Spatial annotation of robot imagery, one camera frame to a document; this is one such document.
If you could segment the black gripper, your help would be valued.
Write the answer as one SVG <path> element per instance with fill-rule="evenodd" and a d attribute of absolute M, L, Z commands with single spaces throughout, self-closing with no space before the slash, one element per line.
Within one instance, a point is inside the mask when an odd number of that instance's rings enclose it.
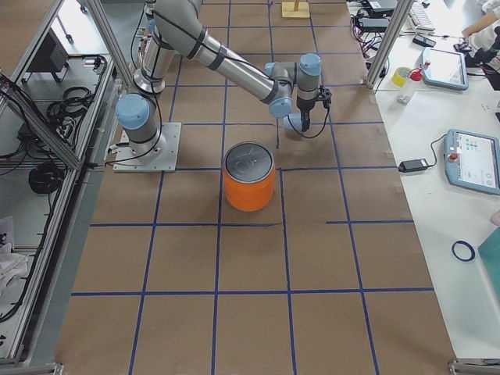
<path fill-rule="evenodd" d="M 306 132 L 310 127 L 310 111 L 316 105 L 317 89 L 306 90 L 298 88 L 296 105 L 301 112 L 301 132 Z"/>

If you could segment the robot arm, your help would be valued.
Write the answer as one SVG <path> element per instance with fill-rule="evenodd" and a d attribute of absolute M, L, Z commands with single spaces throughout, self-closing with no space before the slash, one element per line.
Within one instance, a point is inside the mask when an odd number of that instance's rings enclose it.
<path fill-rule="evenodd" d="M 293 130 L 304 133 L 309 129 L 310 112 L 317 102 L 330 109 L 331 92 L 320 84 L 322 62 L 317 54 L 302 55 L 298 62 L 270 62 L 260 70 L 208 32 L 199 20 L 201 7 L 200 1 L 146 3 L 153 28 L 148 50 L 133 75 L 139 92 L 160 95 L 165 73 L 179 53 L 255 96 Z"/>

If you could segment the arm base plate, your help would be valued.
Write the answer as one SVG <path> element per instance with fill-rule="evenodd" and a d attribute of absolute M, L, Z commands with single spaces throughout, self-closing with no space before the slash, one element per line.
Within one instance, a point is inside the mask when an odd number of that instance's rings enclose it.
<path fill-rule="evenodd" d="M 113 171 L 117 173 L 174 172 L 177 168 L 181 128 L 181 123 L 162 123 L 161 134 L 144 144 L 133 143 L 123 130 L 120 141 L 127 145 L 118 148 L 117 162 L 113 163 Z"/>

